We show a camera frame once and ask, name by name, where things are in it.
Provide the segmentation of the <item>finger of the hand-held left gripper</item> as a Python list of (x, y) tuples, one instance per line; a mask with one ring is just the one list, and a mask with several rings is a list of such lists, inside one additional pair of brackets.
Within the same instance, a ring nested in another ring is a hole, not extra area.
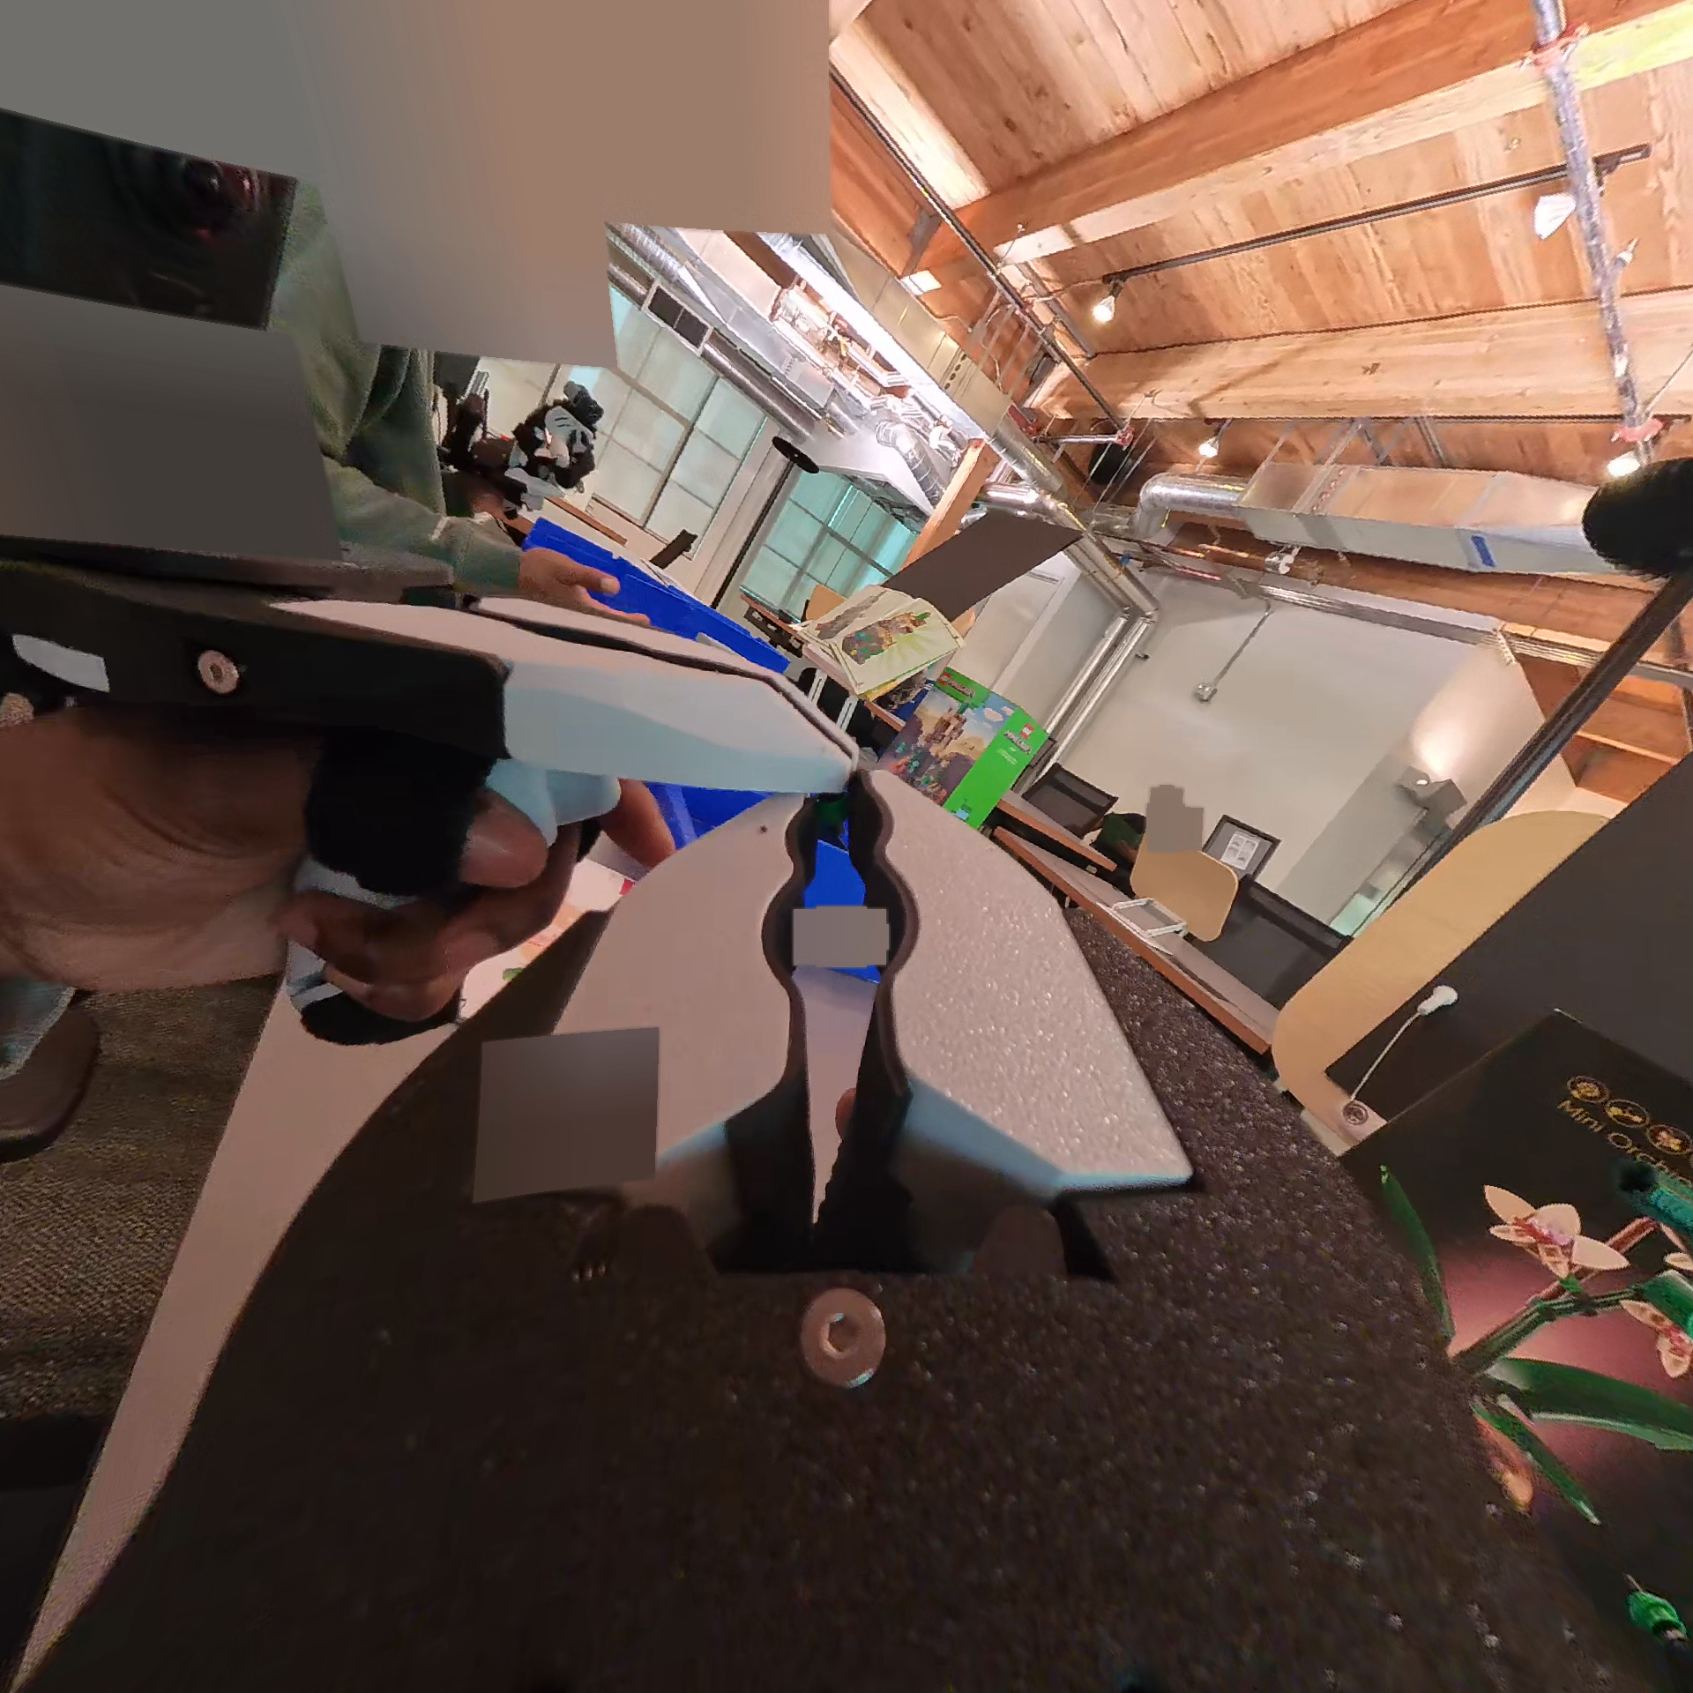
[(856, 746), (778, 683), (635, 650), (555, 650), (509, 666), (507, 756), (537, 769), (711, 789), (833, 793)]
[(639, 717), (820, 717), (784, 674), (727, 648), (601, 617), (473, 603), (469, 619), (513, 657), (517, 712), (542, 705)]

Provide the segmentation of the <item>silver rectangular air duct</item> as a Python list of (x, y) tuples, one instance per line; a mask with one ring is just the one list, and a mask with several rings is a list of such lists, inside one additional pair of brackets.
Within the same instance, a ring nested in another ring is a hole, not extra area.
[(1164, 543), (1185, 522), (1234, 518), (1278, 545), (1471, 575), (1612, 577), (1580, 527), (1593, 495), (1518, 472), (1268, 461), (1250, 477), (1151, 477), (1129, 537)]

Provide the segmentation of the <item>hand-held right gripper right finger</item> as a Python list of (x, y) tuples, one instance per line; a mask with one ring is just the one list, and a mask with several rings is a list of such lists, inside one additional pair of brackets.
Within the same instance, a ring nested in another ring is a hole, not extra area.
[(890, 956), (814, 1264), (1102, 1269), (1079, 1202), (1173, 1193), (1193, 1165), (1058, 902), (883, 771), (854, 782), (850, 858)]

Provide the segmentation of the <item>person's left hand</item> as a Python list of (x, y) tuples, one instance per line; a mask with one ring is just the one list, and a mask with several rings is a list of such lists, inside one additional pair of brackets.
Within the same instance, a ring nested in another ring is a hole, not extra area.
[(550, 925), (579, 847), (481, 791), (457, 827), (461, 906), (393, 911), (296, 893), (309, 737), (196, 733), (160, 712), (81, 705), (2, 736), (5, 1068), (72, 996), (266, 978), (288, 940), (350, 999), (405, 1025)]

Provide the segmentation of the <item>black desk divider panel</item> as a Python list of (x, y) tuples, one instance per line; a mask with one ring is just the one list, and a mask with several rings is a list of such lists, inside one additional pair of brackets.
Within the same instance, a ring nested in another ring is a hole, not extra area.
[(1682, 758), (1328, 1075), (1390, 1118), (1562, 1010), (1689, 1079), (1691, 759)]

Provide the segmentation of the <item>black and white figure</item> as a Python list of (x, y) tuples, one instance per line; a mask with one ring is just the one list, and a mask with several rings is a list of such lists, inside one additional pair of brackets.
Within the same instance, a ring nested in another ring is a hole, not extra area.
[(596, 470), (596, 438), (604, 411), (581, 383), (570, 380), (542, 400), (513, 430), (503, 482), (525, 511), (579, 489)]

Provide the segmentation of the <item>green toy set box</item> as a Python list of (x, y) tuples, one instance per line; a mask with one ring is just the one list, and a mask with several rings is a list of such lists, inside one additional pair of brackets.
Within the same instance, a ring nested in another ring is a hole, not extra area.
[(918, 697), (876, 767), (985, 832), (999, 800), (1049, 740), (1026, 710), (945, 666)]

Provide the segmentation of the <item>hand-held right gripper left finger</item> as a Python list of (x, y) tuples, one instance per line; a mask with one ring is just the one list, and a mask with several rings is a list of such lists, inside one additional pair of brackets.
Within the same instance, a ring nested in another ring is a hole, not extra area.
[(813, 1230), (807, 1013), (792, 917), (811, 802), (767, 796), (610, 911), (559, 1031), (658, 1029), (653, 1172), (631, 1206), (681, 1213), (711, 1257), (798, 1257)]

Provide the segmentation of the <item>wooden top office desk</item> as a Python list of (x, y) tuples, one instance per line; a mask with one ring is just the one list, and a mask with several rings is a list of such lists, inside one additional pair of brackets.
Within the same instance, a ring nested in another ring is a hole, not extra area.
[(1073, 835), (1062, 821), (1031, 807), (1015, 791), (1005, 793), (994, 813), (999, 824), (991, 830), (991, 838), (1015, 862), (1044, 880), (1065, 906), (1091, 915), (1206, 1015), (1226, 1027), (1238, 1043), (1261, 1059), (1268, 1058), (1278, 1008), (1238, 981), (1236, 976), (1185, 937), (1167, 937), (1164, 943), (1159, 943), (1127, 923), (1114, 911), (1127, 894), (1107, 877), (1114, 868), (1108, 855)]

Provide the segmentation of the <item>black office chair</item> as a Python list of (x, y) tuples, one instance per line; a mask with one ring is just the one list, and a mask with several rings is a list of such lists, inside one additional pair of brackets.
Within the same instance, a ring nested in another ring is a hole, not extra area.
[(1097, 832), (1114, 807), (1112, 793), (1058, 763), (1030, 782), (1022, 796), (1027, 806), (1076, 838)]

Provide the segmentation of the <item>black tilted board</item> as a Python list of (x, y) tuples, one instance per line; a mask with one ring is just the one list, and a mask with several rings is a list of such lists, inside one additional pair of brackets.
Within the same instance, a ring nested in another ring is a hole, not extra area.
[(990, 509), (924, 555), (908, 558), (886, 584), (957, 623), (959, 615), (1080, 540), (1085, 532), (1069, 522)]

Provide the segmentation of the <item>beige rounded panel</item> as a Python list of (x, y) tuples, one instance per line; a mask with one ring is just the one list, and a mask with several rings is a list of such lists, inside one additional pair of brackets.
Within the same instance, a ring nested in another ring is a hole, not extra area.
[(1491, 923), (1607, 824), (1607, 816), (1547, 810), (1501, 818), (1462, 840), (1368, 923), (1282, 1008), (1272, 1059), (1312, 1131), (1337, 1153), (1381, 1118), (1348, 1107), (1328, 1075), (1373, 1029), (1419, 1002)]

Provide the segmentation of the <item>blue plastic bin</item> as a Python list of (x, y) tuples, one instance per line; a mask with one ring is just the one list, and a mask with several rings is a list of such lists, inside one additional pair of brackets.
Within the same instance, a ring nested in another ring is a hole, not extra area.
[[(704, 789), (674, 783), (653, 783), (649, 789), (678, 849), (727, 827), (730, 820), (769, 798), (767, 791), (756, 789)], [(807, 909), (865, 906), (865, 883), (849, 847), (850, 824), (838, 837), (818, 837), (813, 874), (803, 896)]]
[(786, 650), (769, 645), (740, 621), (696, 598), (694, 592), (671, 583), (664, 570), (624, 555), (615, 545), (582, 537), (545, 518), (522, 540), (525, 550), (537, 545), (561, 551), (596, 577), (615, 578), (621, 584), (616, 595), (607, 597), (596, 589), (593, 591), (593, 598), (607, 608), (627, 617), (644, 617), (652, 629), (692, 643), (730, 648), (737, 657), (773, 670), (773, 674), (791, 672), (792, 657)]

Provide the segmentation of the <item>beige chair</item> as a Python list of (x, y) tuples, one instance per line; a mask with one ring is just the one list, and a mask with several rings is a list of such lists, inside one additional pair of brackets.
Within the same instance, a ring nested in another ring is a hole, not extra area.
[(1185, 925), (1196, 940), (1221, 937), (1236, 909), (1241, 879), (1203, 851), (1157, 851), (1143, 840), (1131, 872), (1132, 898), (1151, 901)]

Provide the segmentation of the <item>black floor lamp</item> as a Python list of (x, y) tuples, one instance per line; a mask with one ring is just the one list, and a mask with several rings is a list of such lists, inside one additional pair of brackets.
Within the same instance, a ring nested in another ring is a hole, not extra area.
[(747, 537), (742, 541), (723, 587), (715, 595), (715, 606), (723, 606), (732, 592), (735, 592), (744, 584), (751, 561), (756, 560), (766, 537), (769, 535), (769, 527), (781, 516), (781, 509), (784, 507), (788, 497), (792, 495), (797, 482), (818, 473), (817, 459), (803, 448), (798, 448), (797, 441), (775, 435), (769, 445), (771, 452), (781, 457), (781, 472), (767, 495), (761, 500), (756, 518), (751, 519)]

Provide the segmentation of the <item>black orchid print box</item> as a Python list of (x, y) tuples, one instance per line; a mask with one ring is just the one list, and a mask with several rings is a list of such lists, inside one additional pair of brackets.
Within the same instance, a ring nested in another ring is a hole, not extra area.
[(1501, 1494), (1661, 1689), (1689, 1689), (1689, 1128), (1685, 1079), (1555, 1010), (1345, 1159)]

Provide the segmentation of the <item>person's brown shoe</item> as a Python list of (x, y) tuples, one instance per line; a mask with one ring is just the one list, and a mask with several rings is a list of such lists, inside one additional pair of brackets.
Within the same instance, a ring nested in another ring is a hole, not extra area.
[(28, 1159), (72, 1121), (98, 1059), (98, 1027), (72, 1004), (2, 1079), (2, 1163)]

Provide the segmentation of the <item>white desk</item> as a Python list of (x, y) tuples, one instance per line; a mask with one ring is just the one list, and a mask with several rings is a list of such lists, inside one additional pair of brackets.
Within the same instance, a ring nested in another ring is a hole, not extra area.
[(331, 1045), (243, 981), (119, 993), (65, 1134), (5, 1166), (5, 1686), (86, 1604), (169, 1475), (306, 1197), (445, 1027)]

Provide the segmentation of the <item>illustrated toy set box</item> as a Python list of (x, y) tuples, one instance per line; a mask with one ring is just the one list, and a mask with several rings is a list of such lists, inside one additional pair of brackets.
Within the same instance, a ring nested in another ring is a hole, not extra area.
[(890, 584), (865, 589), (825, 617), (801, 623), (798, 637), (860, 699), (949, 660), (964, 643), (942, 608)]

